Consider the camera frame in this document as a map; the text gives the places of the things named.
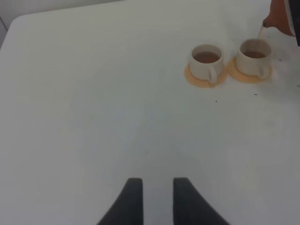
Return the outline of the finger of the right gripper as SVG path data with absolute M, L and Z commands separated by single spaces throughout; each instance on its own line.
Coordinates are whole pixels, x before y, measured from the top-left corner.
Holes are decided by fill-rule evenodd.
M 290 31 L 300 46 L 300 0 L 287 0 L 286 12 Z

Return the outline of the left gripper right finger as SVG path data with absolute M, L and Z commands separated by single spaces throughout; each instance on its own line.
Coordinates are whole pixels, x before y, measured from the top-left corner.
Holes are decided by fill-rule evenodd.
M 175 225 L 227 225 L 228 222 L 200 195 L 188 178 L 173 179 Z

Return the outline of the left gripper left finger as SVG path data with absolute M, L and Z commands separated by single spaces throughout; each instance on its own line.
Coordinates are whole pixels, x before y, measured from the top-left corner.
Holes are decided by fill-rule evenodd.
M 99 225 L 143 224 L 143 180 L 129 178 Z

